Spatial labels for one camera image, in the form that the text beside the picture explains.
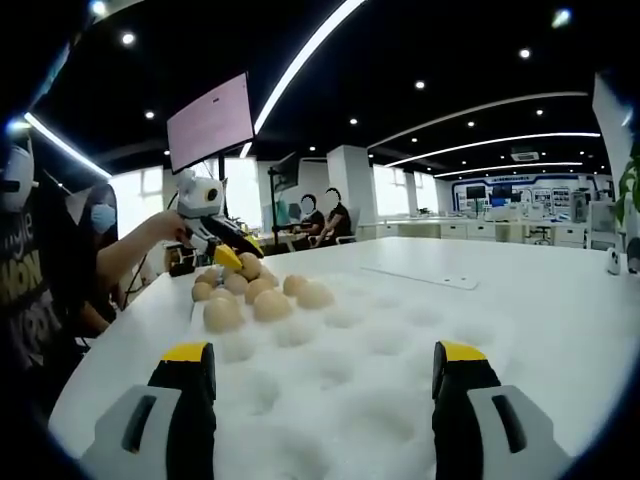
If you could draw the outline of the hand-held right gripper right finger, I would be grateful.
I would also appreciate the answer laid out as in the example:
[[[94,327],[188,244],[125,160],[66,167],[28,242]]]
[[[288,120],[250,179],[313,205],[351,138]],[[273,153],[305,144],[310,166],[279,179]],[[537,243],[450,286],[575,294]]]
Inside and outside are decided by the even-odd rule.
[[[547,414],[470,345],[435,344],[432,399],[438,479],[559,479],[571,464]]]

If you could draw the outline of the person's left hand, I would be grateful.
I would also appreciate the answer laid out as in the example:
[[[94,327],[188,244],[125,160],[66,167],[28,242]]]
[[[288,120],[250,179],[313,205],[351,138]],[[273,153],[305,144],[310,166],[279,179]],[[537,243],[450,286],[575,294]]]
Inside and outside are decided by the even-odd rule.
[[[191,248],[190,230],[175,210],[165,210],[147,220],[150,235],[157,241],[176,241]]]

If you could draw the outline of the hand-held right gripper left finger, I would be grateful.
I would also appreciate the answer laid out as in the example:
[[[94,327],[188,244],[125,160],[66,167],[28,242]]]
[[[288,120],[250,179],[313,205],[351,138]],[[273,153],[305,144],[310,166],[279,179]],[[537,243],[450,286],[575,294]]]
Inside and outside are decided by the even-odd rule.
[[[92,479],[212,479],[215,400],[213,345],[177,345],[97,420],[80,464]]]

